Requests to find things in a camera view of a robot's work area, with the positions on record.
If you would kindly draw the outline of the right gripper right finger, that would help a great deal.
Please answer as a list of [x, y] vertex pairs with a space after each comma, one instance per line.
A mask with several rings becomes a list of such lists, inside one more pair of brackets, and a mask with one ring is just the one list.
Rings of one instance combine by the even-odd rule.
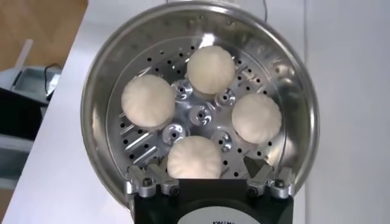
[[266, 192], [277, 199], [287, 199], [294, 195], [294, 175], [290, 167], [275, 170], [263, 159], [247, 156], [243, 159], [249, 177], [247, 179], [248, 194], [260, 197]]

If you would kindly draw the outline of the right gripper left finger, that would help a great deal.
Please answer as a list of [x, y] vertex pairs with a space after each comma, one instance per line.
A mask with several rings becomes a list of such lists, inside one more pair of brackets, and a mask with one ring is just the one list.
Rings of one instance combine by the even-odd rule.
[[157, 186], [163, 195], [174, 197], [180, 193], [179, 181], [171, 178], [156, 164], [149, 164], [145, 171], [138, 166], [127, 168], [126, 194], [138, 194], [141, 198], [153, 197], [157, 193]]

